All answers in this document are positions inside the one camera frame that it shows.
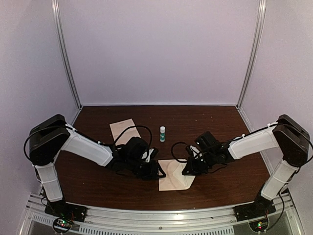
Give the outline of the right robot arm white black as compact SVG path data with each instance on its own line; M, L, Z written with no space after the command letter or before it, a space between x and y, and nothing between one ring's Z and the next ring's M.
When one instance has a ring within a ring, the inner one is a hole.
M261 216L294 174L311 161L309 149L312 146L310 134L288 115L281 115L266 127L227 141L219 141L206 131L196 138L194 146L186 148L189 156L182 174L207 174L215 165L226 165L267 150L280 150L282 159L263 184L256 202L251 204L253 215Z

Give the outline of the beige envelope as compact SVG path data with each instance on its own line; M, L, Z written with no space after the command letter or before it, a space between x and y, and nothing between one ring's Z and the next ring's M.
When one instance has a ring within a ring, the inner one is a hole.
M182 174L186 164L176 160L159 160L158 163L166 174L158 181L159 191L187 190L191 187L195 176Z

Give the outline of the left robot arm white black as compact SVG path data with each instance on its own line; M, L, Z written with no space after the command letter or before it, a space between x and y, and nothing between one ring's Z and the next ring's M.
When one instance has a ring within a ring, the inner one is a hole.
M166 174L155 160L158 149L151 144L151 141L141 137L131 137L122 144L117 141L105 144L79 132L66 122L63 115L57 114L31 129L23 151L35 167L51 209L59 217L66 217L70 206L64 202L54 166L55 158L61 151L73 153L115 172L126 169L142 180L157 180Z

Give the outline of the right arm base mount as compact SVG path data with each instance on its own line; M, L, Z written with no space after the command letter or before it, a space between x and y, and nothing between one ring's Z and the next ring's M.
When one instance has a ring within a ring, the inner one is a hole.
M265 207L255 202L238 205L234 207L236 220L248 221L250 229L255 233L263 233L269 228L269 218L271 213L276 212L274 205Z

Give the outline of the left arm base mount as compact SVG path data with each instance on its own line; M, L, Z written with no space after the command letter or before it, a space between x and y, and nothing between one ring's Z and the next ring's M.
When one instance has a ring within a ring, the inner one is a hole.
M45 213L54 216L52 228L55 232L64 234L71 229L76 229L77 222L84 222L87 214L87 208L74 204L66 203L64 206L53 206L47 204Z

